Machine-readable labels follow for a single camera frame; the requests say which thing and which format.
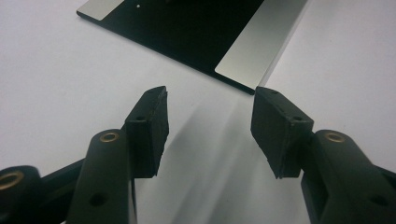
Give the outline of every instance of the screw hole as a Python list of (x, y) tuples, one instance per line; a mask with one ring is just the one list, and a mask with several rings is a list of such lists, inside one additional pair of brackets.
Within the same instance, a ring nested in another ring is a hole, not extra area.
[(9, 189), (20, 183), (24, 178), (21, 171), (14, 171), (0, 176), (0, 190)]
[(116, 141), (120, 136), (117, 133), (104, 133), (100, 136), (101, 142), (113, 142)]
[(326, 133), (325, 136), (328, 140), (330, 140), (332, 142), (336, 142), (336, 143), (342, 143), (342, 142), (346, 141), (346, 139), (343, 136), (341, 136), (337, 133)]
[(106, 193), (95, 193), (90, 198), (90, 204), (94, 207), (102, 206), (108, 201)]
[(370, 197), (370, 201), (372, 203), (375, 203), (375, 204), (383, 206), (383, 207), (388, 206), (388, 201), (381, 195), (374, 195), (374, 196)]

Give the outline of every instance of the white table surface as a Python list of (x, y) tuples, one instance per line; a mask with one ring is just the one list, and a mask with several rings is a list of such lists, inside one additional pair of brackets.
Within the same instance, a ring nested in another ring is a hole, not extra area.
[[(169, 91), (159, 175), (140, 223), (308, 223), (301, 179), (276, 180), (249, 131), (253, 97), (76, 14), (85, 0), (0, 2), (0, 170), (47, 175)], [(396, 1), (311, 0), (265, 87), (396, 172)]]

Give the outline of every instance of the white background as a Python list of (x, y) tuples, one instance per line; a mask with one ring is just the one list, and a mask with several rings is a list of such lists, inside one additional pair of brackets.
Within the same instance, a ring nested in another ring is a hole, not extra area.
[[(80, 160), (165, 85), (170, 133), (159, 175), (136, 181), (140, 223), (309, 222), (300, 179), (276, 180), (251, 137), (252, 96), (84, 21), (84, 3), (0, 2), (0, 169), (47, 175)], [(393, 0), (311, 0), (265, 84), (393, 172), (395, 11)]]

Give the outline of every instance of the black plastic part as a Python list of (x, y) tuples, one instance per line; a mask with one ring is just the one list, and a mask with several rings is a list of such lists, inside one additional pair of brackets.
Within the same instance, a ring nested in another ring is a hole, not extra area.
[(396, 192), (396, 174), (378, 166), (376, 167), (376, 169), (378, 169), (379, 172), (381, 172), (381, 174), (388, 180), (388, 182)]
[(311, 223), (396, 223), (396, 191), (386, 179), (392, 175), (381, 174), (350, 137), (319, 131), (310, 150), (325, 186), (303, 179)]
[(68, 224), (136, 223), (129, 158), (124, 131), (107, 130), (92, 138)]
[(263, 0), (126, 0), (97, 21), (81, 18), (154, 49), (242, 91), (254, 90), (215, 72)]
[(44, 200), (33, 223), (59, 224), (66, 220), (84, 160), (42, 178)]
[(38, 209), (41, 179), (35, 167), (16, 166), (0, 172), (0, 223), (28, 223)]
[(125, 120), (123, 130), (132, 150), (134, 178), (152, 178), (158, 173), (164, 144), (169, 134), (167, 91), (146, 91)]
[(278, 91), (256, 89), (251, 133), (276, 178), (298, 177), (298, 151), (312, 135), (314, 121)]

